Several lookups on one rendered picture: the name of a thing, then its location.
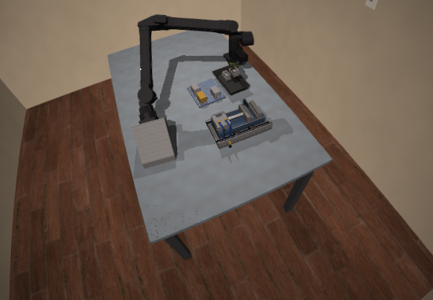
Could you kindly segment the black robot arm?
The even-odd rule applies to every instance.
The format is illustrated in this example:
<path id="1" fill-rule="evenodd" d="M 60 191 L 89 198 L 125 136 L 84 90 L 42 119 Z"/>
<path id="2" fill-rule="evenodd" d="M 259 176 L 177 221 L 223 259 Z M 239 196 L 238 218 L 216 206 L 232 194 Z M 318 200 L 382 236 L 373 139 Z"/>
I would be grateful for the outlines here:
<path id="1" fill-rule="evenodd" d="M 150 26 L 149 25 L 156 25 Z M 235 20 L 203 20 L 192 18 L 168 17 L 166 15 L 153 15 L 138 22 L 140 38 L 140 72 L 141 89 L 138 92 L 139 99 L 139 124 L 159 119 L 154 111 L 153 103 L 157 100 L 157 95 L 153 90 L 152 77 L 152 50 L 151 34 L 152 31 L 160 30 L 192 30 L 192 31 L 210 31 L 225 34 L 228 37 L 230 59 L 237 59 L 239 65 L 248 62 L 248 55 L 242 51 L 242 46 L 252 46 L 254 36 L 251 31 L 238 31 L 239 24 Z M 230 32 L 231 31 L 231 32 Z M 239 45 L 241 43 L 242 46 Z M 142 85 L 142 86 L 141 86 Z M 153 86 L 150 86 L 153 85 Z M 150 87 L 149 87 L 150 86 Z M 142 103 L 143 102 L 143 103 Z M 147 103 L 148 104 L 144 104 Z M 151 103 L 150 103 L 151 102 Z M 150 103 L 150 104 L 149 104 Z M 155 115 L 156 114 L 156 115 Z M 151 119 L 152 117 L 152 119 Z"/>

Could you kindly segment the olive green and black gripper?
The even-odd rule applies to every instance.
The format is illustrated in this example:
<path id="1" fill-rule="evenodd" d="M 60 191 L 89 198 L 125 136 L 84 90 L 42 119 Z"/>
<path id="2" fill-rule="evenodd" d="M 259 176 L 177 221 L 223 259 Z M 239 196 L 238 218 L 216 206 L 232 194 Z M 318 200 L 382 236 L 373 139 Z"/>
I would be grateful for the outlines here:
<path id="1" fill-rule="evenodd" d="M 229 57 L 229 53 L 226 53 L 226 54 L 224 54 L 224 58 L 226 59 L 226 61 L 228 62 L 228 64 L 229 64 L 229 66 L 230 66 L 230 69 L 231 69 L 231 71 L 232 71 L 232 69 L 233 69 L 233 67 L 234 67 L 234 64 L 235 64 L 235 67 L 236 68 L 238 68 L 239 67 L 239 63 L 237 64 L 237 59 L 230 59 L 230 57 Z M 229 63 L 230 62 L 230 63 Z"/>

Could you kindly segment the yellow brass block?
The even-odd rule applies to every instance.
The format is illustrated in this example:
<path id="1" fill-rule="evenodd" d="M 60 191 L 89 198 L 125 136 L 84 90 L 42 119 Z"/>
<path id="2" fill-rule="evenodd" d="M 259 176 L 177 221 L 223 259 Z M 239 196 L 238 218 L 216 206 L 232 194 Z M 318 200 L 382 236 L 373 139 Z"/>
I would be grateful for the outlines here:
<path id="1" fill-rule="evenodd" d="M 200 101 L 200 103 L 203 102 L 207 102 L 207 98 L 205 96 L 205 94 L 203 93 L 203 91 L 199 91 L 198 93 L 196 93 L 198 100 Z"/>

